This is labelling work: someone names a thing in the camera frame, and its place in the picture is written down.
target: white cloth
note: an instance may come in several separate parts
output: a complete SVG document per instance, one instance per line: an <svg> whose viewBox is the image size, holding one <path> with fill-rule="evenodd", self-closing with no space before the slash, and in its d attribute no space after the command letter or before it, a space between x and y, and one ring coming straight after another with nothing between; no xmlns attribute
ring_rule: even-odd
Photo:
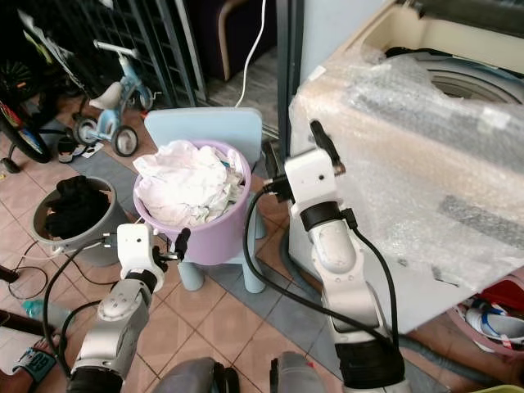
<svg viewBox="0 0 524 393"><path fill-rule="evenodd" d="M155 155L138 157L135 188L149 214L163 224L196 226L221 216L242 194L242 162L234 150L198 149L173 141Z"/></svg>

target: wall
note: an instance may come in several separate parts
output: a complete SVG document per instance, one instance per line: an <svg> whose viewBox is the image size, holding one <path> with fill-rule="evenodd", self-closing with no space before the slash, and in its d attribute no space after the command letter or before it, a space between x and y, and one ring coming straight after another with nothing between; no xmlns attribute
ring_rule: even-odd
<svg viewBox="0 0 524 393"><path fill-rule="evenodd" d="M305 0L300 82L362 26L386 0Z"/></svg>

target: purple bucket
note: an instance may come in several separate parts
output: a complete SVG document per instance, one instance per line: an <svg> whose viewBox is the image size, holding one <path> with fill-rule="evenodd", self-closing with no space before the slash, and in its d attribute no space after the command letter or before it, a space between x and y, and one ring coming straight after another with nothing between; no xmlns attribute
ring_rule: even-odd
<svg viewBox="0 0 524 393"><path fill-rule="evenodd" d="M242 249L242 234L244 232L244 220L246 219L247 201L251 189L251 168L244 156L234 147L226 143L207 140L190 141L198 148L212 146L224 154L233 149L238 152L242 160L244 172L244 191L235 205L224 215L213 221L192 227L189 243L187 244L187 257L191 262L197 264L223 264L237 256ZM142 176L138 176L135 187L138 186ZM183 227L174 227L157 221L149 215L149 212L133 192L134 205L138 213L159 233L165 234L174 242Z"/></svg>

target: gray hose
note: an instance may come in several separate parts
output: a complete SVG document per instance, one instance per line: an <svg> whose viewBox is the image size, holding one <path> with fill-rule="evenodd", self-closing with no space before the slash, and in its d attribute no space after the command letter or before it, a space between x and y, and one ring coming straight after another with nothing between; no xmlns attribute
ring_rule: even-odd
<svg viewBox="0 0 524 393"><path fill-rule="evenodd" d="M284 232L282 240L280 241L280 259L300 289L307 293L312 300L320 304L321 301L319 293L300 275L298 270L298 262L296 262L293 257L289 255L289 227L286 228L286 232Z"/></svg>
<svg viewBox="0 0 524 393"><path fill-rule="evenodd" d="M304 278L300 275L300 264L298 264L298 262L296 262L296 260L294 260L289 255L289 227L286 229L286 232L284 233L284 235L282 236L282 240L280 241L280 259L282 260L284 267L293 277L293 280L298 284L298 286L309 296L311 296L312 299L319 303L319 293L311 284L305 281ZM427 360L429 360L430 362L436 364L437 366L450 370L452 373L458 374L461 377L465 377L483 386L491 387L503 385L503 383L497 380L496 378L485 375L484 373L474 368L464 366L463 364L457 363L452 359L448 359L445 356L437 354L435 351L431 350L423 343L411 337L400 335L400 346L409 350L413 350L421 356L423 356L424 358L426 358Z"/></svg>
<svg viewBox="0 0 524 393"><path fill-rule="evenodd" d="M452 373L458 374L461 377L465 377L483 386L492 387L504 384L496 378L490 377L489 375L485 375L484 373L474 368L464 366L463 364L457 363L454 360L448 359L445 356L437 354L435 351L431 350L423 343L411 337L400 335L400 346L409 350L413 350L418 354L422 355L430 362L436 364L437 366L445 368L446 370L450 370Z"/></svg>

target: washing machine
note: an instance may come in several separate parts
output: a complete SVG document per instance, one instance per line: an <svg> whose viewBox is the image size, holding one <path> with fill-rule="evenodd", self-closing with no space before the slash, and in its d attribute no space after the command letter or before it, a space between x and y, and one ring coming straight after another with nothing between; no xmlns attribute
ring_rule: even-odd
<svg viewBox="0 0 524 393"><path fill-rule="evenodd" d="M408 332L524 264L524 2L387 2L303 83L291 155L332 137L337 178L390 265ZM290 254L310 273L300 219ZM386 317L380 265L365 275Z"/></svg>

